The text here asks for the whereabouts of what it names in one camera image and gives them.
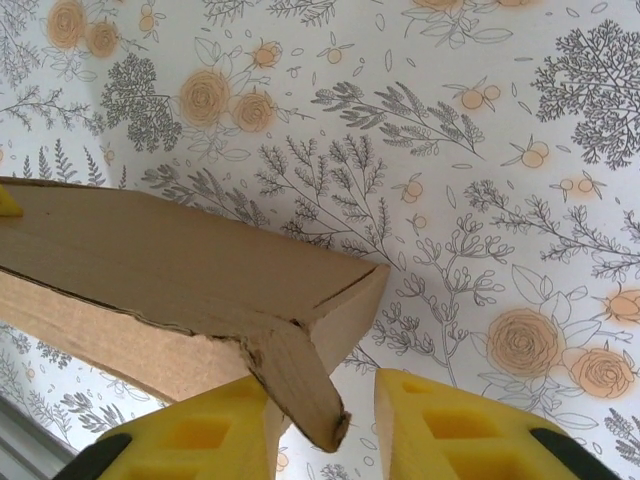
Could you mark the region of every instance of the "orange flower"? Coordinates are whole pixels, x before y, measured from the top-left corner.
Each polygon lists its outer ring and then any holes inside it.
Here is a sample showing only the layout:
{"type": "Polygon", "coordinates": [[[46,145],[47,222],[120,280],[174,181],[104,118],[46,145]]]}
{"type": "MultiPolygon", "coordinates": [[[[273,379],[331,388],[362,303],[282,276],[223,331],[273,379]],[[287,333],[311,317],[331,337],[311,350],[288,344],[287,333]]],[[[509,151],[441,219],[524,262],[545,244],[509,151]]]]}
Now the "orange flower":
{"type": "Polygon", "coordinates": [[[73,48],[82,36],[86,23],[84,7],[80,2],[58,1],[47,19],[49,41],[58,48],[73,48]]]}
{"type": "Polygon", "coordinates": [[[576,348],[567,350],[563,358],[571,379],[594,397],[618,398],[633,383],[631,367],[617,353],[576,348]]]}
{"type": "Polygon", "coordinates": [[[504,313],[489,327],[489,358],[513,375],[546,374],[560,362],[564,348],[564,336],[554,323],[528,308],[504,313]]]}
{"type": "Polygon", "coordinates": [[[264,130],[273,116],[273,102],[268,93],[248,93],[232,100],[233,121],[245,132],[264,130]]]}
{"type": "Polygon", "coordinates": [[[211,127],[227,109],[229,95],[229,85],[221,75],[196,72],[180,89],[182,114],[196,127],[211,127]]]}
{"type": "Polygon", "coordinates": [[[616,320],[640,323],[640,290],[624,290],[604,302],[616,320]]]}
{"type": "Polygon", "coordinates": [[[118,31],[112,23],[90,25],[86,38],[89,51],[98,58],[109,57],[118,45],[118,31]]]}
{"type": "Polygon", "coordinates": [[[280,61],[282,46],[278,42],[264,43],[253,52],[253,64],[260,68],[271,68],[280,61]]]}

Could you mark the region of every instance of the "cardboard piece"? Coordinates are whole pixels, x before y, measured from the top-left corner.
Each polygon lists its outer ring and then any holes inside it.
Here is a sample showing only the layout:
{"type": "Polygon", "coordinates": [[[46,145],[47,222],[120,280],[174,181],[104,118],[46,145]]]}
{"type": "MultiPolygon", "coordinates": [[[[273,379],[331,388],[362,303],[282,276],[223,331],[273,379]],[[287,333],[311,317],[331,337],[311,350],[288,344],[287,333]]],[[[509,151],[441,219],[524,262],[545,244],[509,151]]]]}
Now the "cardboard piece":
{"type": "Polygon", "coordinates": [[[249,373],[311,442],[389,268],[141,192],[0,178],[0,319],[167,401],[249,373]]]}

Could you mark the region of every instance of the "wallpaper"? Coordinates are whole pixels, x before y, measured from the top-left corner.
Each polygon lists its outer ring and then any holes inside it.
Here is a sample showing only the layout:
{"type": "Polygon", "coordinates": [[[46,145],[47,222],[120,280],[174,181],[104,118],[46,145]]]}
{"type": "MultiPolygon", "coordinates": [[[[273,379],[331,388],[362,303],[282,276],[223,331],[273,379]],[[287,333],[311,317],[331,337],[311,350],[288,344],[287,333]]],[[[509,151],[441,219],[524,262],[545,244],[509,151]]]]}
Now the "wallpaper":
{"type": "MultiPolygon", "coordinates": [[[[640,478],[640,3],[0,0],[0,60],[1,175],[391,265],[333,375],[343,448],[291,429],[278,478],[380,478],[381,366],[546,417],[640,478]]],[[[163,406],[7,324],[0,394],[76,450],[163,406]]]]}

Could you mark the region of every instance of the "gray tree illustration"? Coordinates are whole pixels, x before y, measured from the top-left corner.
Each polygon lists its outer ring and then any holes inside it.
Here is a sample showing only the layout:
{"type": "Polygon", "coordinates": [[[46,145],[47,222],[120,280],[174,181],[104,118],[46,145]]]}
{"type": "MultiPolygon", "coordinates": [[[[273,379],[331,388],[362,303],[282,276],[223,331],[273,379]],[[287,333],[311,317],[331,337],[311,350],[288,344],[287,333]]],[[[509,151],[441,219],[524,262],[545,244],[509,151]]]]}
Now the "gray tree illustration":
{"type": "Polygon", "coordinates": [[[604,159],[612,170],[631,165],[640,152],[640,33],[606,20],[586,33],[572,30],[556,48],[561,56],[545,58],[532,83],[542,92],[538,118],[583,117],[572,137],[583,160],[604,159]]]}
{"type": "Polygon", "coordinates": [[[101,105],[107,109],[107,126],[114,128],[128,121],[127,137],[138,152],[153,153],[162,142],[171,151],[182,133],[173,119],[169,95],[156,92],[155,66],[151,60],[130,53],[109,70],[110,83],[102,92],[101,105]]]}

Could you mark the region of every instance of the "yellow foam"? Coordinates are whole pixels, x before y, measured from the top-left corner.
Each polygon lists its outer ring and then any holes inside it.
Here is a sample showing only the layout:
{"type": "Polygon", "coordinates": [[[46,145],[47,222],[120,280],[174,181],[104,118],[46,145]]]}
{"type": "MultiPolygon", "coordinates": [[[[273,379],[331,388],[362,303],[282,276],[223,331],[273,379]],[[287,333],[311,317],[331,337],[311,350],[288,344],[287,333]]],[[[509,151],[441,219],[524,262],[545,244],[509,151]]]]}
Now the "yellow foam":
{"type": "Polygon", "coordinates": [[[575,480],[529,430],[536,415],[397,370],[376,374],[385,480],[575,480]]]}
{"type": "Polygon", "coordinates": [[[22,208],[16,203],[6,188],[0,185],[0,217],[21,217],[22,208]]]}
{"type": "Polygon", "coordinates": [[[104,434],[133,440],[100,480],[271,480],[282,413],[253,377],[104,434]]]}

